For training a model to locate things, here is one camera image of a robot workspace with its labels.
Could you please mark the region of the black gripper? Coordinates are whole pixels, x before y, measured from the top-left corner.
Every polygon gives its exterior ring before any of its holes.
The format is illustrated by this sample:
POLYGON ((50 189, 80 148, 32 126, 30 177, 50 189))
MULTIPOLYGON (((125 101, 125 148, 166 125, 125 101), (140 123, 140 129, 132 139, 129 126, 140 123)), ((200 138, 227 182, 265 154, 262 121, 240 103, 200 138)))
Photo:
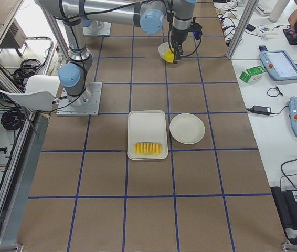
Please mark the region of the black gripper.
POLYGON ((168 46, 170 51, 174 50, 174 60, 173 63, 177 64, 182 56, 182 43, 187 39, 187 36, 190 32, 193 31, 192 29, 192 20, 193 18, 179 18, 176 15, 169 15, 168 22, 169 22, 169 41, 168 46))

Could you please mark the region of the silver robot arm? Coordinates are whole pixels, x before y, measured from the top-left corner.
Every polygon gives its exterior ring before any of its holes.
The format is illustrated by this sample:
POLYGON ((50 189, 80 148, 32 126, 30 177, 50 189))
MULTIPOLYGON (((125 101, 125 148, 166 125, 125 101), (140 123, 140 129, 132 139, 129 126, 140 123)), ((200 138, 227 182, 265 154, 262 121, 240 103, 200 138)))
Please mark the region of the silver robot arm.
POLYGON ((83 19, 82 25, 84 28, 86 28, 92 32, 97 32, 97 31, 102 30, 105 27, 105 22, 83 19))
POLYGON ((193 16, 195 1, 36 1, 36 4, 55 23, 63 23, 69 62, 60 69, 59 79, 68 104, 76 109, 92 100, 86 76, 93 64, 93 54, 87 45, 101 42, 104 35, 100 32, 107 25, 129 25, 155 35, 169 22, 169 48, 164 60, 174 64, 185 57, 182 44, 188 34, 201 33, 201 25, 193 16))

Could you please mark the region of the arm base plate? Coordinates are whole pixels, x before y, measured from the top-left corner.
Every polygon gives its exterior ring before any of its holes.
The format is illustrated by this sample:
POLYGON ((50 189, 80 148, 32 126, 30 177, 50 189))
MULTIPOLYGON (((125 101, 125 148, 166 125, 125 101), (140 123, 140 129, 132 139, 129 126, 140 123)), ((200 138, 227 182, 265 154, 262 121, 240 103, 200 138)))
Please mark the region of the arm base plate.
POLYGON ((84 36, 89 37, 99 37, 99 36, 109 36, 111 30, 111 23, 105 22, 105 27, 100 31, 90 31, 83 27, 84 36))
POLYGON ((86 82, 85 92, 76 100, 68 96, 65 88, 61 96, 67 96, 59 102, 60 109, 56 110, 58 116, 97 116, 99 113, 102 82, 86 82))

